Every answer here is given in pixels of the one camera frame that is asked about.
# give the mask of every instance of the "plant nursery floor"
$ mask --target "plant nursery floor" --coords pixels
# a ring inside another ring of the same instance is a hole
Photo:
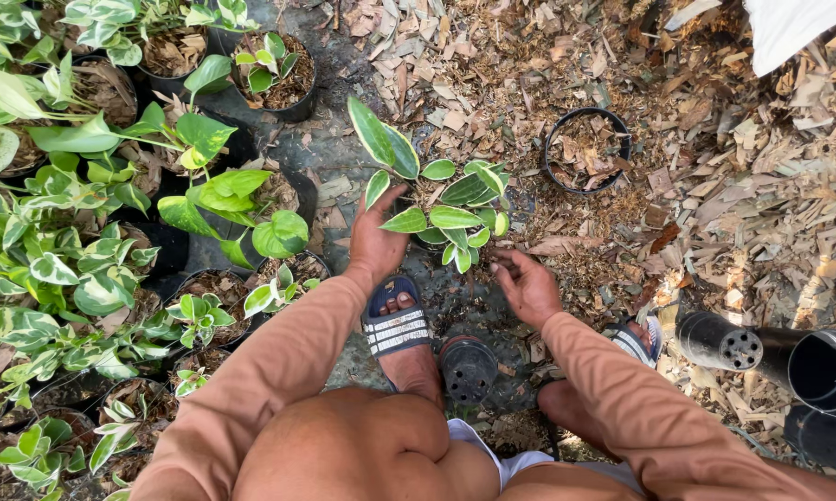
[[[836,327],[836,28],[757,78],[741,2],[668,33],[661,27],[690,0],[634,8],[621,0],[309,0],[280,14],[281,3],[252,1],[249,13],[312,51],[320,96],[312,119],[277,123],[248,109],[234,87],[200,101],[255,128],[271,163],[317,185],[309,248],[336,274],[373,173],[347,120],[346,97],[356,95],[410,135],[423,162],[507,162],[518,211],[494,245],[537,256],[556,273],[565,308],[595,328],[620,311],[658,308],[668,339],[663,377],[795,461],[781,438],[791,396],[754,372],[695,367],[670,334],[681,302],[742,325]],[[628,126],[631,168],[613,188],[570,194],[540,170],[539,146],[559,116],[595,105]],[[187,271],[229,266],[213,241],[193,241]],[[253,249],[246,255],[259,262]],[[529,409],[539,382],[562,374],[482,262],[462,276],[438,259],[412,249],[402,270],[422,288],[435,348],[473,334],[500,369],[480,407],[450,406],[451,416],[476,423],[504,454],[545,449]],[[327,388],[348,384],[386,389],[361,334],[348,340]],[[565,456],[598,457],[575,437],[560,438]]]

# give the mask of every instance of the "slide sandal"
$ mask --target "slide sandal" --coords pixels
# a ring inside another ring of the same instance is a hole
[[[624,349],[625,353],[655,369],[659,354],[662,353],[662,327],[656,315],[647,316],[647,332],[650,333],[650,351],[647,351],[641,339],[628,325],[608,324],[604,335],[609,337],[616,346]]]
[[[396,299],[401,292],[408,292],[414,298],[414,306],[381,316],[380,308],[387,305],[387,300]],[[414,280],[408,276],[390,276],[375,287],[362,313],[362,325],[375,359],[408,347],[431,344],[431,329],[424,315],[421,294]],[[390,379],[388,382],[396,392],[393,382]]]

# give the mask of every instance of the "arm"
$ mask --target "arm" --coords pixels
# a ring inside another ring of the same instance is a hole
[[[755,456],[696,402],[562,311],[553,275],[515,250],[493,266],[524,322],[542,337],[599,426],[607,449],[659,499],[814,499]]]
[[[405,186],[353,223],[347,271],[261,325],[207,384],[183,398],[132,500],[219,501],[232,492],[254,439],[287,405],[322,391],[369,294],[399,266],[408,235],[377,227]]]

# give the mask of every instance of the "person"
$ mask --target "person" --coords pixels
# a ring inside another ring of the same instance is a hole
[[[397,392],[322,392],[347,336],[360,316],[365,323],[367,304],[378,306],[373,298],[405,255],[408,235],[378,228],[405,189],[390,188],[368,211],[364,197],[346,271],[276,314],[182,399],[130,499],[836,499],[835,482],[755,456],[645,363],[564,312],[553,275],[516,250],[495,251],[491,268],[567,375],[543,388],[540,407],[629,474],[541,452],[500,461],[472,430],[447,424],[421,325],[397,331],[406,340],[399,349],[373,350]],[[390,323],[386,316],[424,322],[396,316],[420,298],[388,299],[368,325]]]

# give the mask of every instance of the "sleeve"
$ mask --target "sleeve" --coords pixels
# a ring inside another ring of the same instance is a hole
[[[696,402],[568,313],[542,336],[604,443],[661,500],[815,499],[755,456]]]
[[[322,391],[367,297],[337,276],[276,314],[183,398],[131,501],[225,500],[270,418]]]

